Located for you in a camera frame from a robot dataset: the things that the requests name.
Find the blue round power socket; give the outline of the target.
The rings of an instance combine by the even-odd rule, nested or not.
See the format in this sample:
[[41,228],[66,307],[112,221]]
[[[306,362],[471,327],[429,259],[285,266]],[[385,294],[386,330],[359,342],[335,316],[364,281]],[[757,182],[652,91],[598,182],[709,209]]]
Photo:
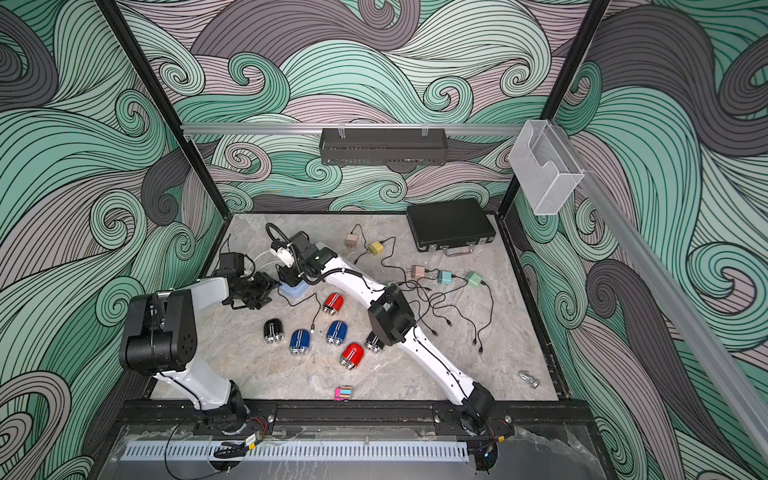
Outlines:
[[308,289],[309,285],[304,281],[299,282],[296,286],[280,283],[278,292],[289,299],[299,299],[305,295]]

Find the pink striped small box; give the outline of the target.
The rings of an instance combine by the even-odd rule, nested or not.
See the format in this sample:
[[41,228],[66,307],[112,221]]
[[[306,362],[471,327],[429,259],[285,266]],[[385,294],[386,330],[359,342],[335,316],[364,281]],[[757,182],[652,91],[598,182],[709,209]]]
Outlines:
[[335,401],[349,401],[352,398],[353,390],[350,386],[340,386],[334,391]]

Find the black briefcase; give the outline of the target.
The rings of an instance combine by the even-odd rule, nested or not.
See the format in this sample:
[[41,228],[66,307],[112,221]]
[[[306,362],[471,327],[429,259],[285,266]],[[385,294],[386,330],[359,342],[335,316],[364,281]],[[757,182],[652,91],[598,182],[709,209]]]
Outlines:
[[411,205],[406,217],[419,252],[491,243],[496,230],[473,198]]

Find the light green USB charger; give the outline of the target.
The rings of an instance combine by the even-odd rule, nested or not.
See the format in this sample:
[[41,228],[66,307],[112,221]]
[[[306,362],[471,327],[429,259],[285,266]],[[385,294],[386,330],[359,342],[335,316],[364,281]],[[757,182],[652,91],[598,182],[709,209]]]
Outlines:
[[471,271],[466,276],[466,282],[468,286],[479,287],[484,284],[484,278],[479,273]]

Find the red shaver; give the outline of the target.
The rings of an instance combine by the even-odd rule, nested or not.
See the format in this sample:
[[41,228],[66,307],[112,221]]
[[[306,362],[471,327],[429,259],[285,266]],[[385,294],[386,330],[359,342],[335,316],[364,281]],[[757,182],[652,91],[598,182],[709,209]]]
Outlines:
[[323,303],[322,310],[328,315],[337,315],[344,305],[344,297],[337,292],[330,294]]
[[340,364],[348,370],[355,369],[364,357],[365,349],[356,342],[349,343],[340,355]]

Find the black front mounting rail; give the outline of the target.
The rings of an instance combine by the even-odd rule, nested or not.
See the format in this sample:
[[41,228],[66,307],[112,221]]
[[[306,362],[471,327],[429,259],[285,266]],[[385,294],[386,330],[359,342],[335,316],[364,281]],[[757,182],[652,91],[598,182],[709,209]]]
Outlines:
[[118,425],[192,425],[214,436],[265,432],[284,435],[304,427],[408,427],[437,435],[468,436],[488,427],[507,434],[518,425],[588,424],[593,415],[583,401],[496,401],[482,416],[466,406],[436,400],[247,400],[243,420],[226,411],[201,413],[183,400],[129,400]]

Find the clear acrylic wall holder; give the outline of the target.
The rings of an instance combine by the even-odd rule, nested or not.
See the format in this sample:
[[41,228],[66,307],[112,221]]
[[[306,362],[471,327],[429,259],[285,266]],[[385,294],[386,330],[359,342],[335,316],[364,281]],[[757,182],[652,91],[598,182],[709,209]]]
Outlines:
[[508,160],[537,216],[558,214],[584,178],[570,138],[549,120],[527,121]]

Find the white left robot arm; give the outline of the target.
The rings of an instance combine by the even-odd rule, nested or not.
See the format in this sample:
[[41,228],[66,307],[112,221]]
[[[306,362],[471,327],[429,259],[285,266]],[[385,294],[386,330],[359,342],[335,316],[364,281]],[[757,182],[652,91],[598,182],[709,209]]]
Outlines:
[[247,273],[245,260],[226,253],[211,276],[131,298],[119,351],[124,369],[175,388],[195,410],[235,427],[246,422],[248,409],[237,384],[197,354],[196,315],[217,304],[258,310],[271,301],[279,282],[257,269]]

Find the teal USB charger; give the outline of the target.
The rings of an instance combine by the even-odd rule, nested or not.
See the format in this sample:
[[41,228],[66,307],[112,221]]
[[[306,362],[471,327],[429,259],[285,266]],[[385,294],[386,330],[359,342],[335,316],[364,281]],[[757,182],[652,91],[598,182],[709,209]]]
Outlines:
[[436,276],[436,281],[442,285],[449,285],[453,281],[453,274],[450,271],[439,270]]

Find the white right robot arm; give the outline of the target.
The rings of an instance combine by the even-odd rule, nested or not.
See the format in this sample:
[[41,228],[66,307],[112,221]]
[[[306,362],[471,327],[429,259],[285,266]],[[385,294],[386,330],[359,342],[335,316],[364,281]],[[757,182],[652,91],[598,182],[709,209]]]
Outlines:
[[474,432],[484,428],[495,404],[491,392],[431,342],[398,286],[373,280],[327,245],[312,242],[304,231],[289,237],[269,223],[266,232],[271,253],[282,263],[278,268],[281,280],[290,286],[327,282],[358,301],[367,309],[374,336],[386,346],[407,351],[461,409],[464,428]]

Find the red shaver front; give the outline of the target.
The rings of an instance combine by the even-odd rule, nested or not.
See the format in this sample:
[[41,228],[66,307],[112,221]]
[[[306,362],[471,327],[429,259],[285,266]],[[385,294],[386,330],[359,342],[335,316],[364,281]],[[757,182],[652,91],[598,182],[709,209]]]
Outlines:
[[365,349],[356,342],[349,343],[340,355],[340,364],[348,370],[355,369],[364,357]]

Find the yellow USB charger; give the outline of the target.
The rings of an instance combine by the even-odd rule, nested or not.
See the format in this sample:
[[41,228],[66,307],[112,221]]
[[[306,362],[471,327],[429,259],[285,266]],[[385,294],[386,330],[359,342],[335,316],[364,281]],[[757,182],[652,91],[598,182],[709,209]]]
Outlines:
[[367,245],[367,252],[374,256],[381,254],[383,250],[384,246],[379,241],[374,241]]

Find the black wall shelf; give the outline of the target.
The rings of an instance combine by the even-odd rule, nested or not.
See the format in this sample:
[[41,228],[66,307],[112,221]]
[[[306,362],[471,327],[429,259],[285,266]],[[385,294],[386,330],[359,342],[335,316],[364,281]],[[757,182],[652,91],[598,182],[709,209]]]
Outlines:
[[326,128],[319,150],[323,164],[339,167],[443,165],[448,139],[443,129]]

